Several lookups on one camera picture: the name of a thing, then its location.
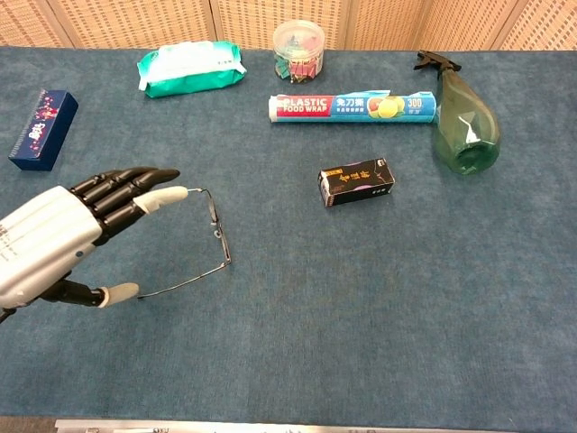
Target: table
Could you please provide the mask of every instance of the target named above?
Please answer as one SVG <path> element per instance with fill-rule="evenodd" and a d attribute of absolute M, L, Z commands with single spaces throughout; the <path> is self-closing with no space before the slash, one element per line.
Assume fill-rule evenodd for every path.
<path fill-rule="evenodd" d="M 0 327 L 0 414 L 526 431 L 577 429 L 577 56 L 460 52 L 502 152 L 450 172 L 430 124 L 271 124 L 270 95 L 435 90 L 414 52 L 329 51 L 313 82 L 268 51 L 217 91 L 151 100 L 145 51 L 0 49 L 0 215 L 112 168 L 211 190 L 232 266 L 110 309 L 37 301 Z M 6 158 L 40 88 L 79 102 L 52 172 Z M 326 209 L 322 168 L 383 156 L 393 192 Z M 203 197 L 73 272 L 168 287 L 222 261 Z"/>

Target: black box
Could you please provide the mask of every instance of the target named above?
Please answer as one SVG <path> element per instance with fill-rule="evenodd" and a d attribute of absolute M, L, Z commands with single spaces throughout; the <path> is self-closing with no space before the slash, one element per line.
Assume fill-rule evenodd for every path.
<path fill-rule="evenodd" d="M 333 167 L 318 173 L 325 206 L 389 194 L 395 179 L 384 158 Z"/>

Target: blue rectangular box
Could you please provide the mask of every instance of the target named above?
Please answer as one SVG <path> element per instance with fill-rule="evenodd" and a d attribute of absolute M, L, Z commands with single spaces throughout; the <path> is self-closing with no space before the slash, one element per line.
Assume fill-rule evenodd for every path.
<path fill-rule="evenodd" d="M 52 170 L 77 109 L 69 92 L 43 90 L 8 158 L 21 170 Z"/>

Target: eyeglasses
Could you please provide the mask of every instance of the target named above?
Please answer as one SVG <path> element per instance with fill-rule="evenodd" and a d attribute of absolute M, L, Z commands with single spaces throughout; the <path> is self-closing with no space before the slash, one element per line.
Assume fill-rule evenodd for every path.
<path fill-rule="evenodd" d="M 198 281 L 201 278 L 205 278 L 207 275 L 210 275 L 211 273 L 214 273 L 216 271 L 220 271 L 221 269 L 224 269 L 226 266 L 228 266 L 232 262 L 231 252 L 228 249 L 228 242 L 226 242 L 226 237 L 224 236 L 223 226 L 220 222 L 220 218 L 218 217 L 218 213 L 216 212 L 215 201 L 213 200 L 213 196 L 210 194 L 210 191 L 208 191 L 208 189 L 206 189 L 206 188 L 193 188 L 193 189 L 189 189 L 188 191 L 189 192 L 201 192 L 201 193 L 205 192 L 208 195 L 208 210 L 210 211 L 210 217 L 212 219 L 212 222 L 210 224 L 211 224 L 211 226 L 215 227 L 214 235 L 216 238 L 220 239 L 220 242 L 223 246 L 224 262 L 220 263 L 220 265 L 218 267 L 214 268 L 213 270 L 205 272 L 201 275 L 198 275 L 195 278 L 191 278 L 190 280 L 183 281 L 183 282 L 181 282 L 175 286 L 169 287 L 167 289 L 155 291 L 153 293 L 147 293 L 146 295 L 140 295 L 137 297 L 137 299 L 149 298 L 150 296 L 160 295 L 161 293 L 164 293 L 166 291 L 178 289 L 179 287 L 190 284 L 191 282 Z"/>

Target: wall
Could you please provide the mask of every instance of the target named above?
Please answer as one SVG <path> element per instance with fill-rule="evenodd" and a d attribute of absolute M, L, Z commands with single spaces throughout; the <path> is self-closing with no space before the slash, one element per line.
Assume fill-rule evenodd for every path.
<path fill-rule="evenodd" d="M 0 45 L 270 48 L 295 18 L 321 25 L 331 49 L 577 49 L 577 0 L 0 0 Z"/>

